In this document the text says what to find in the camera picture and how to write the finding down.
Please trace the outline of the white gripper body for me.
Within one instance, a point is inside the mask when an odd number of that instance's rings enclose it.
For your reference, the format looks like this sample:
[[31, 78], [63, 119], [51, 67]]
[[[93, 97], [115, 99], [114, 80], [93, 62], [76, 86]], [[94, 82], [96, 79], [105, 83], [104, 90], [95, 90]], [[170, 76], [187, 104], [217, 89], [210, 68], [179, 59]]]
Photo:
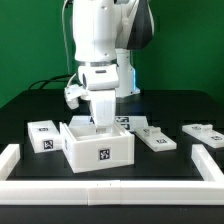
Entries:
[[80, 66], [78, 77], [90, 98], [90, 111], [97, 127], [114, 123], [116, 88], [119, 86], [117, 66]]

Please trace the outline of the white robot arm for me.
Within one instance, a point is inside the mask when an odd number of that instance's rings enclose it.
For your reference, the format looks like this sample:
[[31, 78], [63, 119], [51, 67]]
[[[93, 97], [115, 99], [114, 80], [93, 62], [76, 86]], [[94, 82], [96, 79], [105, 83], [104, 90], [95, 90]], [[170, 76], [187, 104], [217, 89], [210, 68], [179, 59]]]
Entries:
[[72, 25], [81, 95], [95, 125], [109, 127], [119, 87], [116, 51], [142, 49], [154, 34], [148, 0], [73, 0]]

